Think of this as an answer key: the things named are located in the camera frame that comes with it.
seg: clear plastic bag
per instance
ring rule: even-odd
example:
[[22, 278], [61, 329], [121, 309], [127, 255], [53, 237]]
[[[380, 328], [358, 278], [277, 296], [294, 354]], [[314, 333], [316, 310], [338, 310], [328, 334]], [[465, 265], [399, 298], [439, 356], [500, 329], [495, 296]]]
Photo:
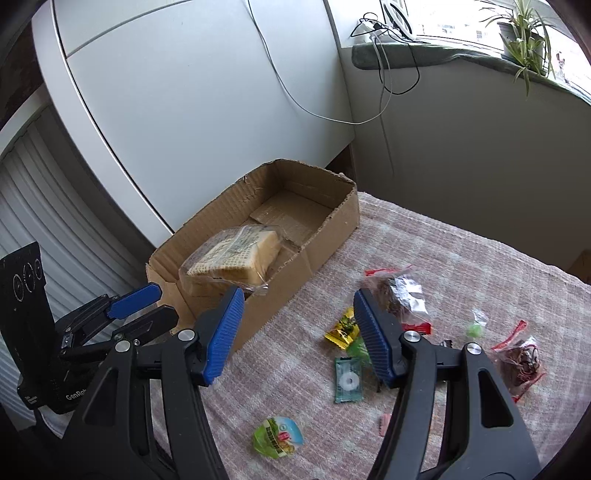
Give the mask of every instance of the clear plastic bag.
[[196, 249], [178, 270], [191, 296], [211, 296], [237, 285], [254, 294], [268, 290], [267, 270], [281, 249], [279, 227], [244, 225], [222, 230]]
[[471, 339], [479, 339], [484, 335], [484, 329], [489, 320], [486, 313], [476, 307], [472, 309], [472, 314], [474, 315], [474, 318], [466, 329], [466, 336]]
[[514, 402], [545, 375], [538, 342], [526, 334], [526, 329], [527, 322], [521, 320], [507, 340], [491, 348], [493, 361]]
[[431, 319], [425, 306], [423, 286], [409, 265], [401, 270], [366, 270], [363, 286], [370, 289], [378, 304], [394, 315], [404, 330], [431, 333]]

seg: yellow snack wrapper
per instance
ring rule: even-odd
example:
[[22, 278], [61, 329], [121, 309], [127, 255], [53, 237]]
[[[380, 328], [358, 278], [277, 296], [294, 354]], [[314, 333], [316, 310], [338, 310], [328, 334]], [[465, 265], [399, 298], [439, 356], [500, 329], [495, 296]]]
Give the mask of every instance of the yellow snack wrapper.
[[358, 334], [359, 326], [355, 321], [353, 307], [349, 307], [334, 328], [324, 335], [324, 338], [337, 344], [343, 350], [347, 350]]

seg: green cloth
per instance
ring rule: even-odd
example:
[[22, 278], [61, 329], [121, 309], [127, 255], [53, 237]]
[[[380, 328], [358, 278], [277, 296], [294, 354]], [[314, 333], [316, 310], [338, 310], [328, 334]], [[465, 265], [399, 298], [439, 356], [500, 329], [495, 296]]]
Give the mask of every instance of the green cloth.
[[[406, 43], [383, 43], [381, 46], [378, 46], [378, 48], [380, 55], [382, 56], [384, 67], [387, 68], [387, 62], [386, 59], [383, 58], [382, 47], [384, 48], [384, 52], [386, 52], [390, 68], [406, 69], [415, 66], [409, 45]], [[511, 76], [515, 76], [517, 70], [519, 70], [519, 67], [511, 61], [493, 57], [475, 50], [469, 50], [468, 48], [454, 48], [446, 47], [444, 45], [423, 43], [415, 43], [410, 45], [410, 47], [413, 50], [418, 67], [441, 65], [453, 60], [466, 60], [496, 70], [497, 72], [508, 73]], [[377, 70], [379, 66], [374, 46], [371, 43], [354, 45], [351, 49], [351, 60], [353, 65], [360, 70]], [[579, 92], [574, 87], [572, 89], [567, 88], [553, 80], [542, 77], [535, 72], [530, 73], [530, 79], [532, 82], [542, 83], [554, 90], [568, 92], [591, 105], [591, 98], [585, 93]]]

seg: metal screw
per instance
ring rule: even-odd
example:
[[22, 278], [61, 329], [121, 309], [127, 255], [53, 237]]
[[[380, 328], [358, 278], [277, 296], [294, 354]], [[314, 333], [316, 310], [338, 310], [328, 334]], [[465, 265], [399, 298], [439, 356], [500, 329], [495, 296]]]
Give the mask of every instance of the metal screw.
[[115, 350], [117, 350], [119, 353], [126, 352], [130, 348], [131, 343], [129, 343], [127, 340], [121, 340], [120, 342], [117, 342], [117, 344], [115, 345]]
[[482, 352], [482, 348], [480, 348], [480, 345], [477, 343], [468, 343], [468, 345], [466, 345], [466, 350], [468, 350], [468, 352], [470, 352], [472, 355], [480, 355]]
[[414, 330], [409, 330], [408, 332], [404, 332], [404, 339], [407, 342], [418, 342], [421, 339], [421, 336], [415, 332]]
[[189, 342], [195, 338], [195, 332], [191, 329], [181, 330], [178, 333], [178, 339], [183, 342]]

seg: table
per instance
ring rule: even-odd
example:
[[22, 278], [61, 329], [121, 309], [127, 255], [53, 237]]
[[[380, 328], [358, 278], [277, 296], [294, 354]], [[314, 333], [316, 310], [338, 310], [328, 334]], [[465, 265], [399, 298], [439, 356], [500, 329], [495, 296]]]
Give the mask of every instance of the table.
[[[365, 480], [382, 442], [378, 422], [396, 391], [376, 392], [365, 375], [365, 399], [334, 403], [334, 358], [324, 333], [353, 302], [366, 268], [415, 265], [433, 319], [432, 343], [461, 347], [476, 306], [490, 318], [481, 344], [504, 340], [521, 319], [540, 343], [545, 375], [519, 401], [542, 464], [560, 449], [591, 401], [591, 286], [504, 244], [359, 194], [361, 223], [300, 291], [237, 353], [223, 375], [202, 389], [203, 403], [232, 480]], [[153, 384], [155, 435], [168, 446], [161, 391]], [[437, 463], [445, 387], [435, 396], [423, 469]], [[252, 447], [267, 417], [291, 417], [305, 445], [270, 460]]]

